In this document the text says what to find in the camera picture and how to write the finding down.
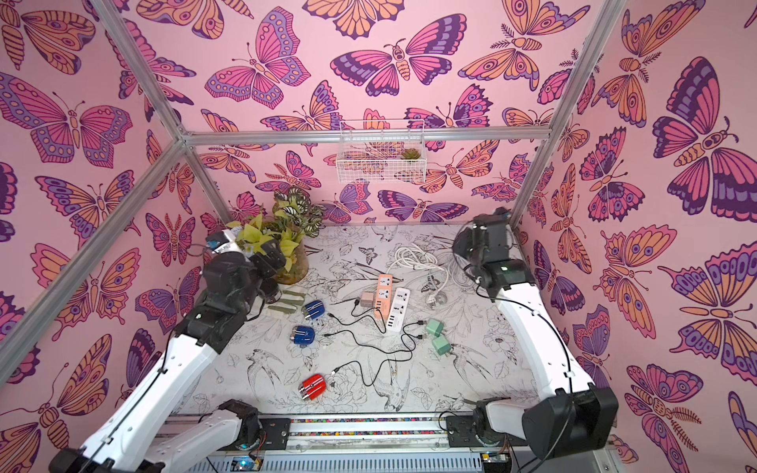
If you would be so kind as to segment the pink USB charger adapter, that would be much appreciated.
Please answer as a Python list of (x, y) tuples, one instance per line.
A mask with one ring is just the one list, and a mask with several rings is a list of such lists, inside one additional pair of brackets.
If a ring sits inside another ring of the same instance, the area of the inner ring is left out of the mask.
[(362, 295), (360, 295), (359, 305), (360, 307), (364, 307), (365, 309), (368, 309), (369, 307), (375, 307), (376, 293), (373, 291), (364, 291)]

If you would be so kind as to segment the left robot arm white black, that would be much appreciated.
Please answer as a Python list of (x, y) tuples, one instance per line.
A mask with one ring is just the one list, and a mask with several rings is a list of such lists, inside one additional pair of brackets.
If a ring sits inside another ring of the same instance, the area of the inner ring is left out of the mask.
[(130, 398), (78, 449), (61, 449), (51, 472), (185, 472), (222, 447), (257, 447), (263, 433), (254, 406), (223, 402), (184, 432), (157, 443), (159, 431), (189, 388), (252, 318), (254, 304), (278, 295), (275, 275), (286, 257), (278, 240), (245, 253), (229, 230), (207, 238), (213, 257), (206, 291), (175, 327), (167, 349)]

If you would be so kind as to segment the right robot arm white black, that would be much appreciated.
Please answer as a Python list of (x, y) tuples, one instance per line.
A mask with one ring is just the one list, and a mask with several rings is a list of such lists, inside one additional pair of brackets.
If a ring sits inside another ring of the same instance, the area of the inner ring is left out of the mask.
[(537, 394), (532, 406), (505, 398), (477, 402), (481, 432), (521, 439), (539, 461), (604, 449), (617, 397), (596, 385), (570, 352), (544, 307), (535, 276), (513, 256), (515, 248), (504, 208), (473, 217), (451, 246), (477, 296), (495, 304), (514, 330)]

